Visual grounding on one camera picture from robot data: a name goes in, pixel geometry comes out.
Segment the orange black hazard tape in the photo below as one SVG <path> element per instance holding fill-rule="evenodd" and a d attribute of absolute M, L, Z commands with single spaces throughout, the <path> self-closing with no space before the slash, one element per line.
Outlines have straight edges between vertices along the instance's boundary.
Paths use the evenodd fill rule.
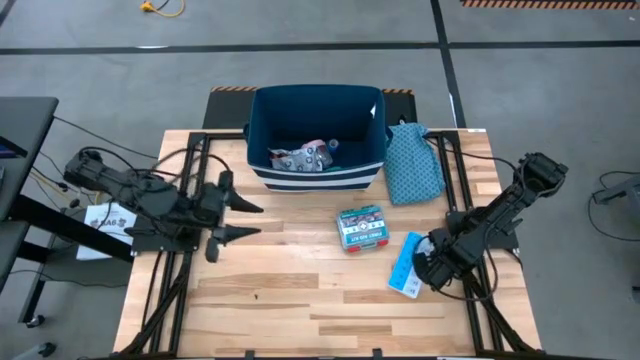
<path fill-rule="evenodd" d="M 640 10 L 640 0 L 460 0 L 468 8 Z"/>

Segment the green first aid kit box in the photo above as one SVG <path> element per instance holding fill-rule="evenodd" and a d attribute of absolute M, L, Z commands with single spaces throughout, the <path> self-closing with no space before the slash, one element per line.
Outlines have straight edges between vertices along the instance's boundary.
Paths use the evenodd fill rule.
<path fill-rule="evenodd" d="M 347 253 L 384 247 L 389 243 L 390 232 L 380 206 L 344 210 L 337 215 L 336 223 Z"/>

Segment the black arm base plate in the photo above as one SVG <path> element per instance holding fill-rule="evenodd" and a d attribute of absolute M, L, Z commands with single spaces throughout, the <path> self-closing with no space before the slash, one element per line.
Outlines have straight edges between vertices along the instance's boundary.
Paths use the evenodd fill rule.
<path fill-rule="evenodd" d="M 458 235 L 463 231 L 466 215 L 466 212 L 461 211 L 452 211 L 446 214 L 446 226 L 452 235 Z M 503 233 L 491 235 L 488 239 L 488 244 L 491 249 L 503 249 L 509 251 L 519 247 L 515 232 L 510 235 L 504 235 Z"/>
<path fill-rule="evenodd" d="M 134 225 L 126 228 L 133 238 L 134 252 L 192 252 L 199 248 L 201 230 L 194 226 L 190 205 L 178 203 L 168 214 L 155 218 L 139 206 L 126 208 L 137 216 Z"/>

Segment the white printed paper sheet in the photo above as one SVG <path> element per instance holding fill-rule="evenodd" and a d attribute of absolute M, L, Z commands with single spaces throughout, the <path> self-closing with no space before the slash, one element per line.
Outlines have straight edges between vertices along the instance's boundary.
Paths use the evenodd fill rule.
<path fill-rule="evenodd" d="M 131 245 L 133 238 L 125 233 L 126 228 L 135 225 L 137 216 L 117 203 L 90 205 L 85 211 L 83 222 L 120 242 Z"/>

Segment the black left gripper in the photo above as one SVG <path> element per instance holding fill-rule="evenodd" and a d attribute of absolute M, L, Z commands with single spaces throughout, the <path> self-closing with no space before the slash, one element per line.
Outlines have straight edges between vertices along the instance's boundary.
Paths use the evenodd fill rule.
<path fill-rule="evenodd" d="M 219 247 L 261 232 L 258 228 L 224 226 L 226 206 L 233 211 L 263 213 L 264 210 L 242 198 L 234 187 L 234 174 L 224 170 L 219 174 L 218 185 L 204 183 L 197 196 L 197 226 L 211 230 L 205 249 L 205 259 L 216 263 L 219 259 Z"/>

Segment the white blue pill organizer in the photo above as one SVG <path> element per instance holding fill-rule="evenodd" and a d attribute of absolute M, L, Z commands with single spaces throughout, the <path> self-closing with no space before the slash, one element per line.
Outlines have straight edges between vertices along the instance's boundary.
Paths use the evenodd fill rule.
<path fill-rule="evenodd" d="M 414 270 L 413 255 L 419 252 L 429 253 L 431 249 L 427 235 L 409 232 L 392 267 L 388 286 L 410 299 L 416 299 L 423 282 Z"/>

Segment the navy white striped fabric bin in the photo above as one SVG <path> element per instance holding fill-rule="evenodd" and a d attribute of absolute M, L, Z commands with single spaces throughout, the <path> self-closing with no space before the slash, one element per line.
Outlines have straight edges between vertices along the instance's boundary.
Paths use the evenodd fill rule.
<path fill-rule="evenodd" d="M 375 121 L 370 113 L 374 103 Z M 393 139 L 386 123 L 382 91 L 340 84 L 258 89 L 243 133 L 248 165 L 274 192 L 364 190 L 383 166 Z M 339 147 L 331 155 L 331 166 L 348 168 L 337 172 L 294 172 L 272 167 L 270 149 L 295 150 L 317 139 L 337 139 Z"/>

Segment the teal patterned folded cloth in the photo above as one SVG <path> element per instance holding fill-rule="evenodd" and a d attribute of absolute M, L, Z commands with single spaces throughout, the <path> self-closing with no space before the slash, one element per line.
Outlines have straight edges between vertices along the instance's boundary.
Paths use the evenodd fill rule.
<path fill-rule="evenodd" d="M 445 190 L 438 156 L 426 141 L 428 129 L 420 123 L 391 126 L 393 139 L 384 163 L 390 201 L 394 206 L 434 200 Z"/>

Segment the black desk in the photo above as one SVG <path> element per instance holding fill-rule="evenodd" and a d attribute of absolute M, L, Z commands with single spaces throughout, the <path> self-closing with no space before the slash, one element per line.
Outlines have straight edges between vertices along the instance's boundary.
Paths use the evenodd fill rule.
<path fill-rule="evenodd" d="M 51 244 L 25 240 L 31 227 L 131 263 L 131 246 L 67 210 L 54 210 L 21 193 L 54 120 L 55 97 L 0 97 L 0 292 L 18 258 L 40 265 Z"/>

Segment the black floor mat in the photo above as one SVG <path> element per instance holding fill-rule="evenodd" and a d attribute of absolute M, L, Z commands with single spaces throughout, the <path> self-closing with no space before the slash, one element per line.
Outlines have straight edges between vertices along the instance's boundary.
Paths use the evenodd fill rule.
<path fill-rule="evenodd" d="M 203 129 L 241 129 L 249 120 L 258 87 L 216 86 L 209 94 Z M 411 89 L 382 90 L 389 125 L 417 122 L 415 96 Z"/>

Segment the grey device on floor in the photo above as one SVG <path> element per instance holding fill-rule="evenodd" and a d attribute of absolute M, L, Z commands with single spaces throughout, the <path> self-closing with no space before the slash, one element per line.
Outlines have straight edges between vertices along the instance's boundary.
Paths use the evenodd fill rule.
<path fill-rule="evenodd" d="M 595 203 L 599 205 L 606 205 L 613 199 L 623 197 L 627 198 L 631 212 L 640 217 L 640 174 L 593 195 Z"/>

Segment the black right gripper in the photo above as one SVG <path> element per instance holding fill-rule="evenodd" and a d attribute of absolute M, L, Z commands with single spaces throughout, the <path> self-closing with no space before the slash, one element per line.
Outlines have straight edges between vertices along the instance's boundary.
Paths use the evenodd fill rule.
<path fill-rule="evenodd" d="M 440 290 L 450 280 L 470 273 L 482 255 L 479 231 L 452 234 L 446 228 L 437 228 L 419 238 L 412 250 L 412 265 L 423 283 Z"/>

